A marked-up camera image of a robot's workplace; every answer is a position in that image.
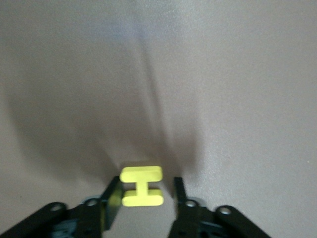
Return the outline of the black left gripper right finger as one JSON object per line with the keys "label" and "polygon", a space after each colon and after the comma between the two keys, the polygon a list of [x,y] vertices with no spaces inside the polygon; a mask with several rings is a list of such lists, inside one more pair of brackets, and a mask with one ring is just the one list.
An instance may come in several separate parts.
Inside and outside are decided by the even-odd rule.
{"label": "black left gripper right finger", "polygon": [[168,238],[271,238],[259,226],[233,206],[209,210],[187,196],[183,178],[173,179],[176,219]]}

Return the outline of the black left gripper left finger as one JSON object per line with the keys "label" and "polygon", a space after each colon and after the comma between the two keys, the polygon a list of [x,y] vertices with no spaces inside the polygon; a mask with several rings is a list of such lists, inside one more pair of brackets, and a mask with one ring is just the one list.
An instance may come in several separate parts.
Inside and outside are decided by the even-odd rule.
{"label": "black left gripper left finger", "polygon": [[74,208],[49,203],[29,215],[0,238],[103,238],[121,207],[123,184],[115,176],[101,195],[91,196]]}

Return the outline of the yellow foam letter H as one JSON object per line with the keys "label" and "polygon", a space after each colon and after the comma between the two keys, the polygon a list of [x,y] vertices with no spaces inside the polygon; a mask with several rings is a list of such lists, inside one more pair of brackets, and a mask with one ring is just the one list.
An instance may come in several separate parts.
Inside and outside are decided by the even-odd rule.
{"label": "yellow foam letter H", "polygon": [[125,167],[119,176],[122,183],[134,183],[135,189],[124,193],[122,204],[126,207],[161,206],[164,202],[160,189],[150,189],[149,183],[163,178],[160,166]]}

